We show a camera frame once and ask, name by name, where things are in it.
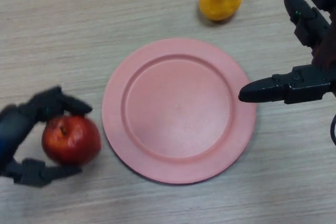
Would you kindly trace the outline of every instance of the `apple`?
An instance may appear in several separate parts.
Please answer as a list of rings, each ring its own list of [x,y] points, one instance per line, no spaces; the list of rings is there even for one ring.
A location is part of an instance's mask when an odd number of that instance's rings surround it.
[[[60,165],[83,166],[99,154],[101,139],[96,125],[87,117],[62,115],[47,123],[42,147]]]

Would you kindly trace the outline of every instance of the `pink plate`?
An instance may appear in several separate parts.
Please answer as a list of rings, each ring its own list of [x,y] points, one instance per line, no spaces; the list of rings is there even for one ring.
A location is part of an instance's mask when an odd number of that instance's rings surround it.
[[[194,39],[144,46],[116,69],[102,103],[115,153],[158,182],[190,184],[228,168],[246,148],[256,104],[238,100],[248,79],[220,49]]]

